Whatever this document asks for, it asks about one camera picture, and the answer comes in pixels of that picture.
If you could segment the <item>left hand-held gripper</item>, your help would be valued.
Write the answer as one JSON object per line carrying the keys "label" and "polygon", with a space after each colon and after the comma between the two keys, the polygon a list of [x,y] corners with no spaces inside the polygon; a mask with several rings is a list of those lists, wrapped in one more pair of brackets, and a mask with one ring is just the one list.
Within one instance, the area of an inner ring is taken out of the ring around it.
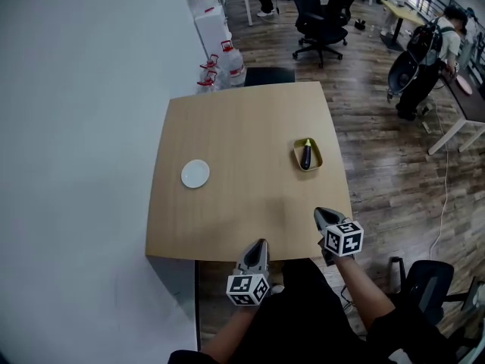
{"label": "left hand-held gripper", "polygon": [[235,306],[260,306],[271,295],[268,260],[265,239],[256,240],[245,249],[227,279],[226,295]]}

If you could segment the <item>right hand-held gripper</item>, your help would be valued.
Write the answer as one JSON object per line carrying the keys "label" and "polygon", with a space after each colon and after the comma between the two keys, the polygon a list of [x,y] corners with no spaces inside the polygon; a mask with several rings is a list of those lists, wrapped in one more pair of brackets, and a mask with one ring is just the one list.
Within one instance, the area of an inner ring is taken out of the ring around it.
{"label": "right hand-held gripper", "polygon": [[364,229],[357,221],[327,208],[315,208],[314,221],[323,237],[318,244],[327,266],[334,265],[335,257],[353,257],[361,252]]}

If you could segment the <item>person's left forearm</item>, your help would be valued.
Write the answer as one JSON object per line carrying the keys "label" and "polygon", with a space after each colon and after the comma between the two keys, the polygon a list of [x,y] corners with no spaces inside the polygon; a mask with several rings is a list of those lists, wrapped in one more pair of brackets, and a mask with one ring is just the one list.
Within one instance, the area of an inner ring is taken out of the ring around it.
{"label": "person's left forearm", "polygon": [[258,306],[241,306],[228,323],[201,349],[219,364],[227,364],[246,335]]}

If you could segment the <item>person's right forearm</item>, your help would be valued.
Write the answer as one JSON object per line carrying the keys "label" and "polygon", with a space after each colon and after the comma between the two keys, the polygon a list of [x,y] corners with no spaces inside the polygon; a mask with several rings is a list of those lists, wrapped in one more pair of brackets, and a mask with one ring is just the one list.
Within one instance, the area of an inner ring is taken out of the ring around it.
{"label": "person's right forearm", "polygon": [[352,257],[336,257],[334,263],[347,286],[366,331],[370,331],[378,318],[390,314],[396,307]]}

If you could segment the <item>yellow rectangular tray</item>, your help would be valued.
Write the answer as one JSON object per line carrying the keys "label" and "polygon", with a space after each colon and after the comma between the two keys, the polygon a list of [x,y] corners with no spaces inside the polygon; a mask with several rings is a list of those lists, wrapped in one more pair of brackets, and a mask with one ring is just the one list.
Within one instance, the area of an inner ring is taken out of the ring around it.
{"label": "yellow rectangular tray", "polygon": [[[303,146],[305,145],[305,141],[307,139],[310,139],[311,141],[311,165],[310,168],[305,171],[301,168],[300,161],[302,158]],[[315,171],[323,165],[323,158],[319,146],[317,145],[317,142],[311,137],[295,140],[293,142],[293,154],[296,160],[296,166],[300,171]]]}

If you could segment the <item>person's black clothing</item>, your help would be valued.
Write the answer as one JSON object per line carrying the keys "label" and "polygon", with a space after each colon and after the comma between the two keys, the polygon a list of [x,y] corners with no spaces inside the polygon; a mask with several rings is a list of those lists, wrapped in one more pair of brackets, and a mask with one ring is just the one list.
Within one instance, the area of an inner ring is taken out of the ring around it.
{"label": "person's black clothing", "polygon": [[[284,262],[282,293],[266,297],[227,364],[457,364],[451,343],[420,309],[394,304],[361,339],[339,297],[310,259]],[[219,364],[199,351],[176,350],[167,364]]]}

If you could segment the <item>white round plate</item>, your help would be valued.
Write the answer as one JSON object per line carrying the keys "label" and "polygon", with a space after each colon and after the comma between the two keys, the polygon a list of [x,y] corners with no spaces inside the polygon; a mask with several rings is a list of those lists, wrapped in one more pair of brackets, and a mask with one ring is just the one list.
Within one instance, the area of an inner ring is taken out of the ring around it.
{"label": "white round plate", "polygon": [[190,189],[202,187],[210,176],[208,164],[201,159],[193,159],[187,162],[180,174],[183,185]]}

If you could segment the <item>black mesh office chair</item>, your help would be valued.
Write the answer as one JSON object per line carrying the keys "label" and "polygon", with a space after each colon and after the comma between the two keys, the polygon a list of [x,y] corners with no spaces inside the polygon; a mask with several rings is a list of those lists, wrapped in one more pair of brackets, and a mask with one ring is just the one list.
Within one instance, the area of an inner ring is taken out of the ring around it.
{"label": "black mesh office chair", "polygon": [[[418,260],[406,271],[403,258],[393,256],[390,265],[399,265],[400,289],[388,297],[394,303],[413,303],[420,309],[426,320],[436,326],[444,318],[444,303],[460,303],[461,311],[485,311],[485,281],[476,277],[466,292],[449,294],[454,276],[452,265],[433,261]],[[485,314],[480,323],[480,336],[465,336],[465,328],[457,329],[449,338],[458,364],[485,364]]]}

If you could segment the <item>black square chair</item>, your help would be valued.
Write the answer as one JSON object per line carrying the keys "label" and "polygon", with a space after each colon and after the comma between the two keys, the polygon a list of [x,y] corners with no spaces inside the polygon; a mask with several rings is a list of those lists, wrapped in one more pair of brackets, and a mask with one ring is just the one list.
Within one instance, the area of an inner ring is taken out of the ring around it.
{"label": "black square chair", "polygon": [[244,86],[262,86],[279,83],[295,83],[294,69],[284,67],[249,67]]}

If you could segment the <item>grey shell chair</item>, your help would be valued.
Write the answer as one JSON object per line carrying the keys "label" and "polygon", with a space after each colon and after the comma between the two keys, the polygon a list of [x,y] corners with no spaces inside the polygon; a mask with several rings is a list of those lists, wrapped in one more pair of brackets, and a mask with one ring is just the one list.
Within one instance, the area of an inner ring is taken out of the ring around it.
{"label": "grey shell chair", "polygon": [[393,62],[388,73],[387,101],[400,95],[404,89],[416,78],[419,72],[419,63],[416,62],[409,51],[402,52]]}

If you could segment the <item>clear water jug red cap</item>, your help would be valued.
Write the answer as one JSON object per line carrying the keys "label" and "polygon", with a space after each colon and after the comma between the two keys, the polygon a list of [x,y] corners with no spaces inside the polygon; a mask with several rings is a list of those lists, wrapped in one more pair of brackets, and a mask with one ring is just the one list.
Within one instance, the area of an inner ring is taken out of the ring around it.
{"label": "clear water jug red cap", "polygon": [[217,92],[219,90],[217,72],[212,70],[203,71],[196,84],[198,94]]}
{"label": "clear water jug red cap", "polygon": [[242,54],[233,46],[231,40],[225,40],[221,43],[223,52],[223,62],[230,76],[231,86],[243,86],[246,79],[246,68]]}
{"label": "clear water jug red cap", "polygon": [[209,59],[204,63],[200,64],[199,67],[201,68],[200,74],[202,77],[205,77],[209,71],[213,71],[216,74],[221,72],[220,65],[218,64],[219,56],[216,54],[211,54]]}

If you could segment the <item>dark desk with white legs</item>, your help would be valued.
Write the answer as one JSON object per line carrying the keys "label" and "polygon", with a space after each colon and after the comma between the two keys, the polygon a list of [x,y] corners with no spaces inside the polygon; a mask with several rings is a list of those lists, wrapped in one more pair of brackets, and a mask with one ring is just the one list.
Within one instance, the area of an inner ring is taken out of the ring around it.
{"label": "dark desk with white legs", "polygon": [[457,121],[437,140],[428,150],[433,155],[449,140],[451,140],[464,126],[477,127],[476,132],[458,147],[459,152],[464,152],[476,140],[485,134],[485,99],[481,96],[479,89],[471,87],[471,93],[467,94],[458,84],[456,78],[440,78],[449,93],[455,100],[455,109],[458,112]]}

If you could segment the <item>pink round plate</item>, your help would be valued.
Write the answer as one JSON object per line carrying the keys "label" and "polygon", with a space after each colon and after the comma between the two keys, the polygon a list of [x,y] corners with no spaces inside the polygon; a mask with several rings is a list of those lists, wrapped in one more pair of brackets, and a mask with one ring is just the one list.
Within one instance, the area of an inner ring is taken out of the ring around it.
{"label": "pink round plate", "polygon": [[457,75],[455,78],[455,83],[465,95],[470,96],[473,93],[471,85],[463,76]]}

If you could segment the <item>yellow desk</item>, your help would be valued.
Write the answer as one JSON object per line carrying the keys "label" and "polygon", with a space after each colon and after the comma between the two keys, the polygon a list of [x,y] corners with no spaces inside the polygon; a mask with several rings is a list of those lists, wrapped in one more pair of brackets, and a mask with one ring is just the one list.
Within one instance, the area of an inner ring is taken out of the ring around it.
{"label": "yellow desk", "polygon": [[402,52],[403,47],[399,44],[398,38],[403,22],[406,20],[415,25],[422,26],[424,25],[424,21],[416,14],[415,11],[412,11],[409,8],[399,7],[388,1],[382,1],[382,5],[385,6],[390,12],[392,12],[398,20],[393,34],[381,36],[380,38],[389,50]]}

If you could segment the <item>white water dispenser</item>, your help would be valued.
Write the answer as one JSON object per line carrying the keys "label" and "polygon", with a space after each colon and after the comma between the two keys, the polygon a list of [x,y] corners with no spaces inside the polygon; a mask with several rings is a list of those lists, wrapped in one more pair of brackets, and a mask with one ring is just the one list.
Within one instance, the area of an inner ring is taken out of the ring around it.
{"label": "white water dispenser", "polygon": [[221,43],[232,39],[232,33],[227,26],[227,19],[221,5],[194,18],[196,29],[202,41],[205,54],[220,56]]}

